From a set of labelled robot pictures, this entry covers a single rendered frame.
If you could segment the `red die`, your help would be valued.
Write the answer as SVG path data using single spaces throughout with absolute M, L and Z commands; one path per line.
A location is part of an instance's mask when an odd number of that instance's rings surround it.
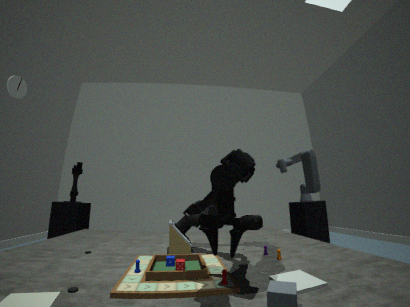
M 185 271 L 185 259 L 176 259 L 176 270 Z

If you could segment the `dark red pawn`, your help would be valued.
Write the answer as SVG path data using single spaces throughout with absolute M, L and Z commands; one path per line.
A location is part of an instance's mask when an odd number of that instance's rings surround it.
M 222 285 L 227 285 L 227 271 L 226 270 L 222 270 L 222 281 L 221 284 Z

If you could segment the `blue pawn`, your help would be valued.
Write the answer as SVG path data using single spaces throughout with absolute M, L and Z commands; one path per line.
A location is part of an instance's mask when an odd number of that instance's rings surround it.
M 140 261 L 139 261 L 139 260 L 136 260 L 135 273 L 140 273 L 140 272 L 141 272 L 141 269 L 140 269 L 140 267 L 139 267 L 139 263 L 140 263 Z

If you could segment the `blue die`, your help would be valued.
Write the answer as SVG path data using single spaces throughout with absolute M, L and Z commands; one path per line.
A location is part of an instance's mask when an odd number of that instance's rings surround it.
M 175 257 L 174 256 L 166 256 L 166 267 L 175 266 Z

